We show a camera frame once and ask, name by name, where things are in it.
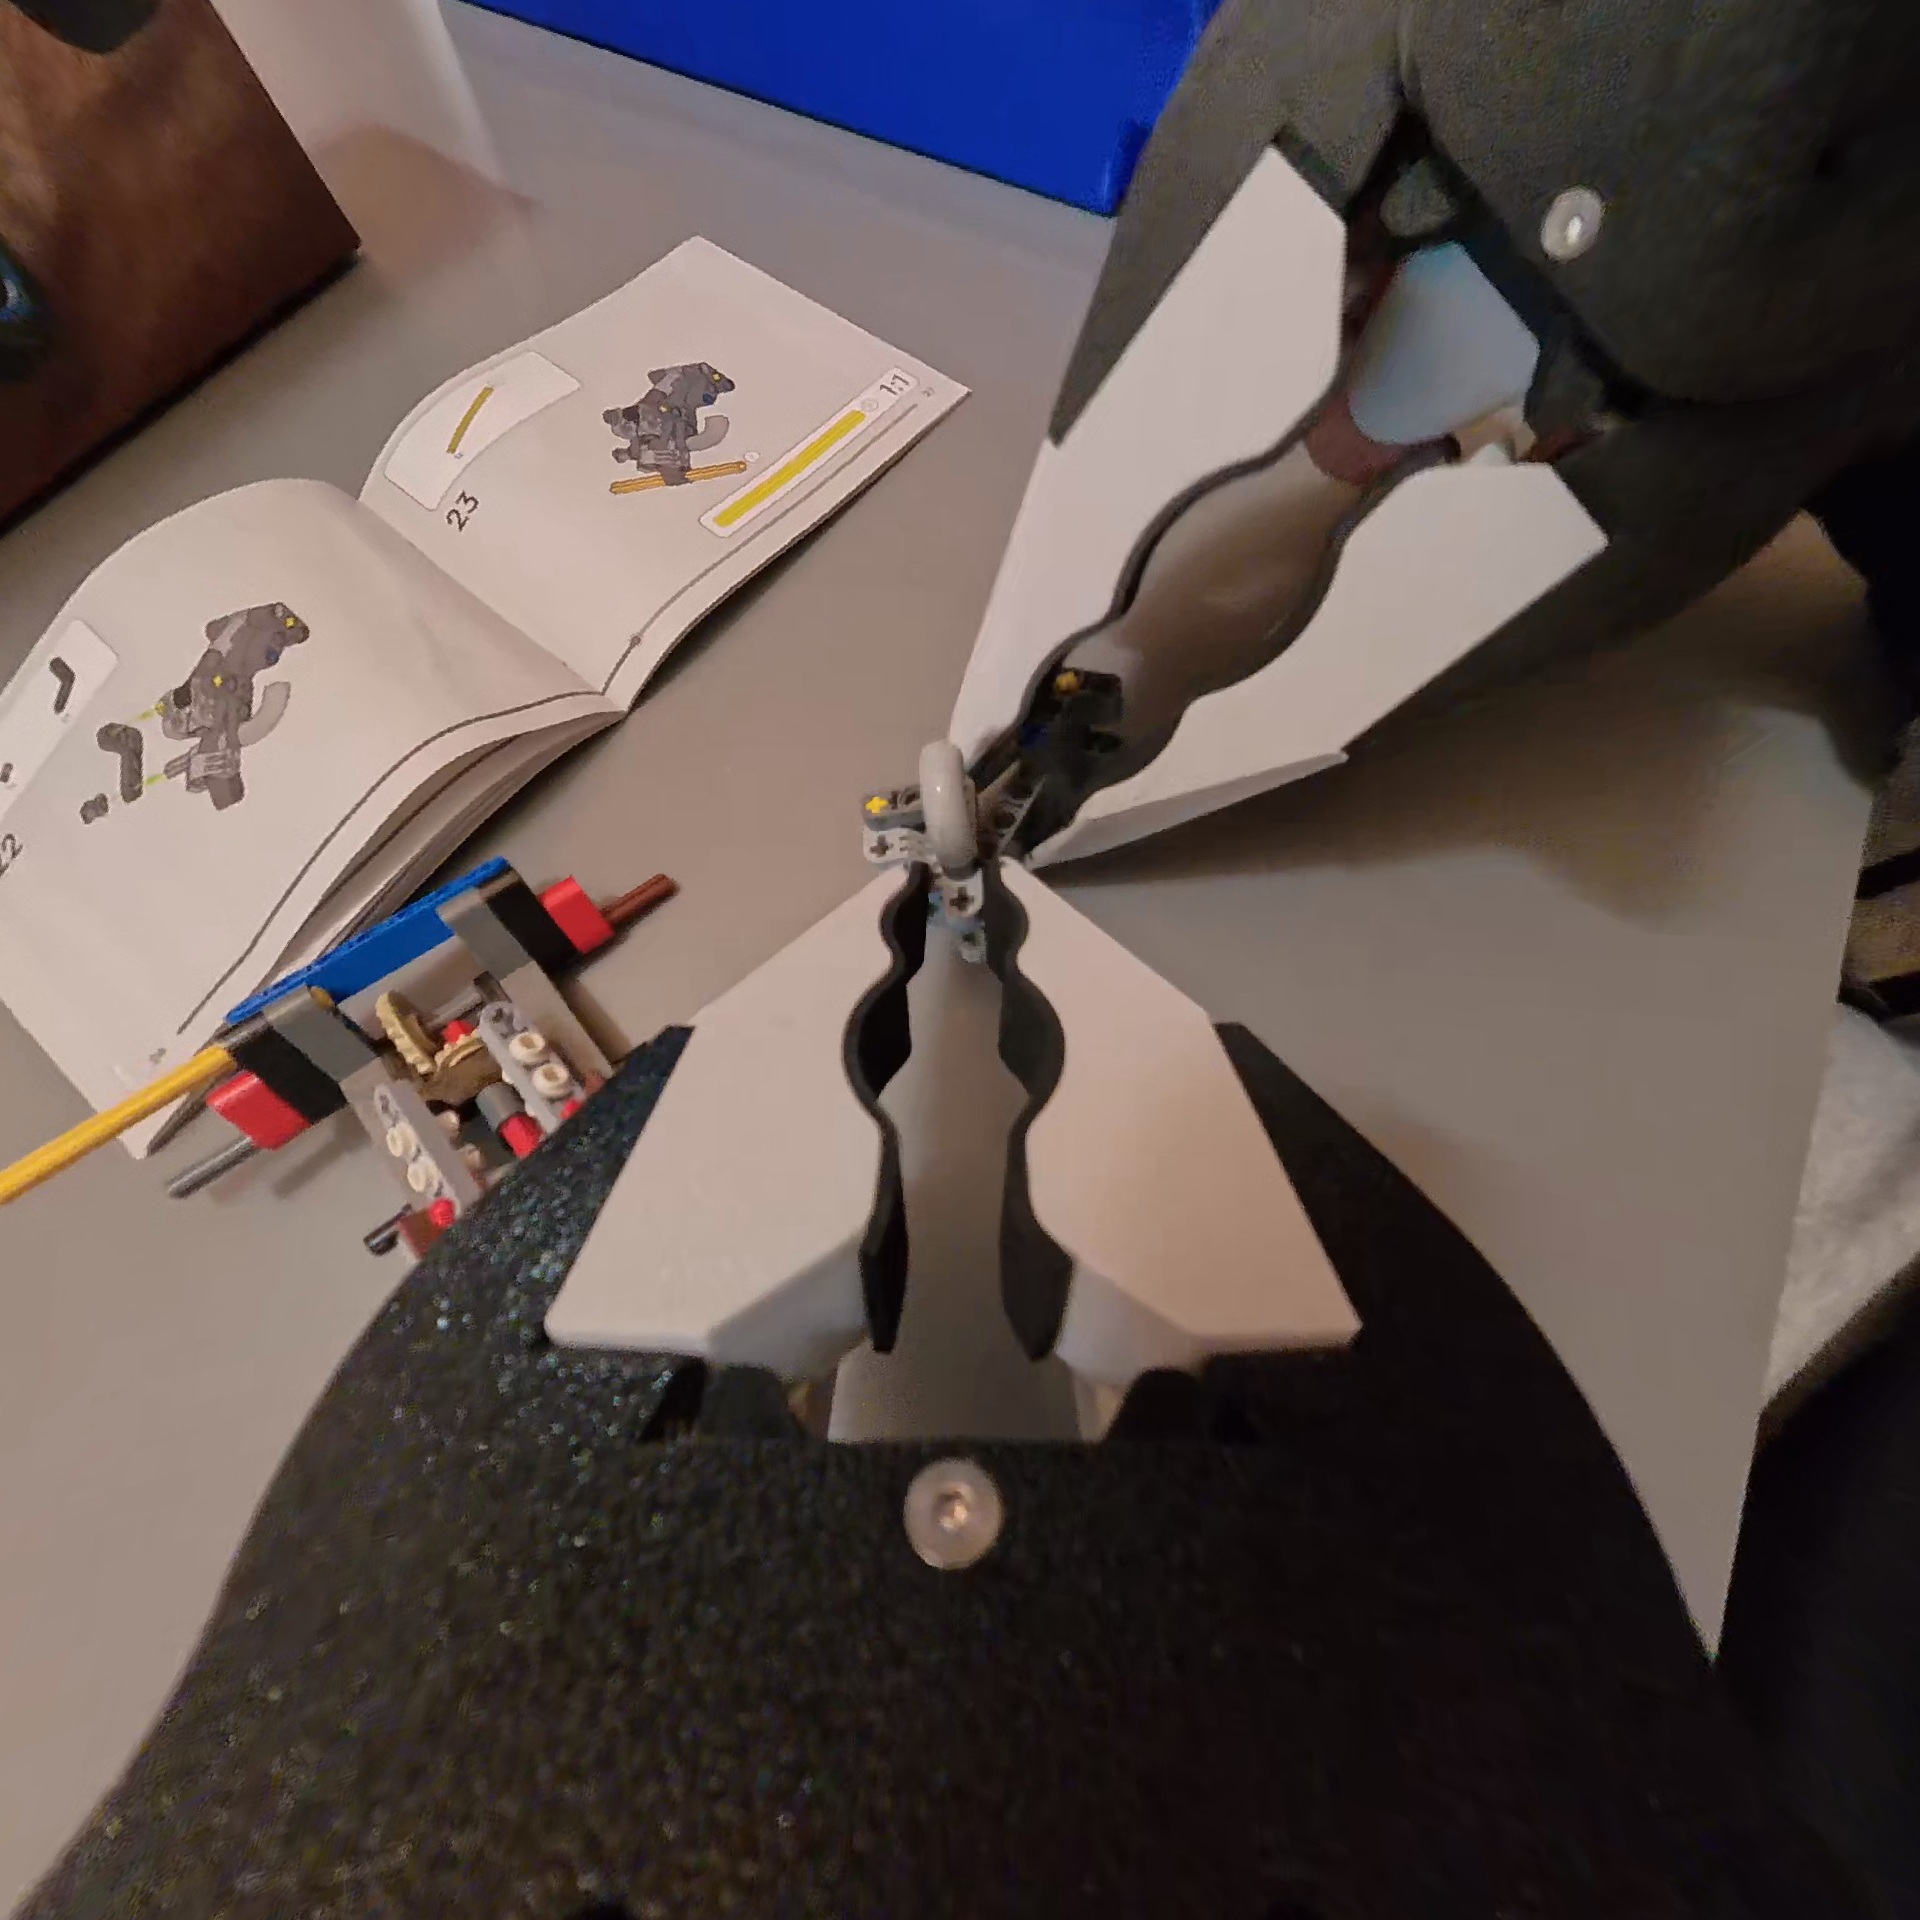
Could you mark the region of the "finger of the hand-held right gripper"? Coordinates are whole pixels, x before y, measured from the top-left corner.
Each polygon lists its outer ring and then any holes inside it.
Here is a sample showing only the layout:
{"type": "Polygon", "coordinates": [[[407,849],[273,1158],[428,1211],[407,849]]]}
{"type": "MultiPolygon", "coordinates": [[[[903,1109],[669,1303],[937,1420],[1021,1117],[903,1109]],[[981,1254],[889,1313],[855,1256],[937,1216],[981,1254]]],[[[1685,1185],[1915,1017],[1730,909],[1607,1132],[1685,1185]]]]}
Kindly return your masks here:
{"type": "Polygon", "coordinates": [[[1111,624],[1202,486],[1273,452],[1340,363],[1347,227],[1266,149],[1069,428],[1050,430],[949,735],[983,753],[1043,667],[1111,624]]]}
{"type": "Polygon", "coordinates": [[[1288,648],[1192,704],[1141,773],[1098,788],[1037,844],[1034,868],[1132,845],[1340,766],[1363,734],[1605,544],[1547,463],[1482,452],[1412,473],[1349,532],[1288,648]]]}

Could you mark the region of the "grey lego suspension assembly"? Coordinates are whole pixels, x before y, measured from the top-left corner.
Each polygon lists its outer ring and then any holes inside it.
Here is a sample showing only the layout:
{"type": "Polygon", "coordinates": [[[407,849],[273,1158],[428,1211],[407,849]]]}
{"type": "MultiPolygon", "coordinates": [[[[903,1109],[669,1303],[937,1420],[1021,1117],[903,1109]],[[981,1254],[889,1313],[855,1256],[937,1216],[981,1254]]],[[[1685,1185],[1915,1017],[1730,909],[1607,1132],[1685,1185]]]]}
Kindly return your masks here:
{"type": "Polygon", "coordinates": [[[937,739],[920,780],[859,805],[861,854],[875,868],[923,868],[928,911],[976,964],[991,957],[987,872],[1067,828],[1098,773],[1121,752],[1119,675],[1059,664],[1016,725],[976,760],[937,739]]]}

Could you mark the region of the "yellow lego axle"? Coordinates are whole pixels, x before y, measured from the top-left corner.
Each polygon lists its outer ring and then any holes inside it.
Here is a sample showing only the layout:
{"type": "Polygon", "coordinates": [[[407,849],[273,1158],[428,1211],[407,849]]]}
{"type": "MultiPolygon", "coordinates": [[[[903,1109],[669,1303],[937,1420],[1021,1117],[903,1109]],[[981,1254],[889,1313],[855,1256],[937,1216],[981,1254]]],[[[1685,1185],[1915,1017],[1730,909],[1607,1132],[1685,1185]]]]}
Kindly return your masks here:
{"type": "Polygon", "coordinates": [[[146,1117],[184,1096],[201,1092],[235,1067],[234,1052],[221,1044],[203,1046],[178,1067],[152,1078],[106,1111],[97,1111],[68,1126],[60,1137],[35,1147],[28,1156],[3,1168],[3,1204],[55,1180],[111,1141],[124,1135],[146,1117]]]}

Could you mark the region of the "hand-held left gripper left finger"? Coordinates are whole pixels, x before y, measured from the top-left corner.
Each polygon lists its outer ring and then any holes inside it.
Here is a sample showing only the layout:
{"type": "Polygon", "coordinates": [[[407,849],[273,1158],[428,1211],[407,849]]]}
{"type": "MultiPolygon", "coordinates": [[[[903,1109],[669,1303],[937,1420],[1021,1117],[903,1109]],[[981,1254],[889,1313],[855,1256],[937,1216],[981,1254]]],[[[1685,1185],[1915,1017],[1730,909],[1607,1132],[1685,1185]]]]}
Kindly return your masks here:
{"type": "Polygon", "coordinates": [[[883,1092],[913,1038],[921,871],[855,899],[696,1017],[545,1331],[569,1349],[839,1363],[893,1349],[908,1277],[883,1092]]]}

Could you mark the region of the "multicolour lego chassis assembly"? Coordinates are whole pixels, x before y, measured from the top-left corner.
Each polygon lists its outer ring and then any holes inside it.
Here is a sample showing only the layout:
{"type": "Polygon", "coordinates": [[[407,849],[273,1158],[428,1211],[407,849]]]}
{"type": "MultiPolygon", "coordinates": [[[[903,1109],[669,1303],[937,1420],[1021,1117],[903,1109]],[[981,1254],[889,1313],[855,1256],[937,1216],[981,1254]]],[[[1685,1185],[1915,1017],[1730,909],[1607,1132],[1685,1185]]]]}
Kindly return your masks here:
{"type": "Polygon", "coordinates": [[[191,1104],[229,1141],[168,1195],[349,1116],[400,1189],[367,1248],[423,1252],[610,1078],[567,982],[680,889],[657,872],[610,899],[576,878],[537,892],[497,857],[285,973],[227,1017],[232,1065],[191,1104]]]}

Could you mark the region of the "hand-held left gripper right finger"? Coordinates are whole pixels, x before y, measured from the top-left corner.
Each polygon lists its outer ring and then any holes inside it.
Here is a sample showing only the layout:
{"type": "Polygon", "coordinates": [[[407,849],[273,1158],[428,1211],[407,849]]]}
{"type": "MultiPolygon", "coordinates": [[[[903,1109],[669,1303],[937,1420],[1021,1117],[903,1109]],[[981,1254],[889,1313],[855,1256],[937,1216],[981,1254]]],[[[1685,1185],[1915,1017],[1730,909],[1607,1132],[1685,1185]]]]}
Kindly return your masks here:
{"type": "Polygon", "coordinates": [[[1194,1374],[1345,1347],[1359,1312],[1213,1021],[1025,868],[994,871],[999,1280],[1035,1359],[1194,1374]]]}

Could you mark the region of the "white fluffy rug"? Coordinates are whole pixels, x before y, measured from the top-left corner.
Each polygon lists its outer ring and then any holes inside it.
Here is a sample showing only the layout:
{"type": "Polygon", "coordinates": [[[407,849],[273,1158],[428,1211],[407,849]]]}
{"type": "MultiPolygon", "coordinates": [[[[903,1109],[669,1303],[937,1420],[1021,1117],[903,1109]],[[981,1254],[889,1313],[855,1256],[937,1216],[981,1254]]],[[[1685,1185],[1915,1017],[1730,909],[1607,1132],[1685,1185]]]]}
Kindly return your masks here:
{"type": "Polygon", "coordinates": [[[1915,1293],[1915,1264],[1915,1044],[1841,1006],[1792,1214],[1768,1416],[1784,1416],[1891,1333],[1915,1293]]]}

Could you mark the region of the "blue plastic storage bin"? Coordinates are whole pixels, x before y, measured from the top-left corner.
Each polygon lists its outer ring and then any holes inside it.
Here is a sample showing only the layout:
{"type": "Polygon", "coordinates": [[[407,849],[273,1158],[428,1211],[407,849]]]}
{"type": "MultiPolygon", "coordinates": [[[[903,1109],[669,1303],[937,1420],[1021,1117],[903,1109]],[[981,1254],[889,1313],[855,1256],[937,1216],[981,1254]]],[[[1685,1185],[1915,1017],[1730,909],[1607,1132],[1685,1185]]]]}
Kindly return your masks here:
{"type": "Polygon", "coordinates": [[[1108,217],[1217,1],[488,1],[488,11],[1108,217]]]}

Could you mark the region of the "lego set box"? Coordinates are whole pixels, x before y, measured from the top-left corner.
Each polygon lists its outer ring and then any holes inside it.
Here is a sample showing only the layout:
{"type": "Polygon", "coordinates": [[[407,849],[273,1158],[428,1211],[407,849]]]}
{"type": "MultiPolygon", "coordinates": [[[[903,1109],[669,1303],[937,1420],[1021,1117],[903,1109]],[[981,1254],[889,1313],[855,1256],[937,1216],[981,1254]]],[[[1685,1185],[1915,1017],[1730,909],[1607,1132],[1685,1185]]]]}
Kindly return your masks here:
{"type": "Polygon", "coordinates": [[[5,523],[357,251],[213,5],[5,1],[5,523]]]}

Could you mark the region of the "lego instruction booklet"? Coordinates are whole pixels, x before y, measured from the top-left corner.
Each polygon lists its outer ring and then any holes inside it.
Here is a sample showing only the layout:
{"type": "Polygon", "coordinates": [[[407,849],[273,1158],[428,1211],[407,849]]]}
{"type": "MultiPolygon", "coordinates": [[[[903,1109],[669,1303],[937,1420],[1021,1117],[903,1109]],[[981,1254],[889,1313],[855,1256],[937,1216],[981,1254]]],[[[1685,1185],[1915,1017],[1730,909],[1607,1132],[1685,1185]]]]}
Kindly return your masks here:
{"type": "Polygon", "coordinates": [[[128,539],[5,683],[5,1009],[98,1113],[177,1069],[967,397],[696,235],[426,396],[357,494],[128,539]]]}

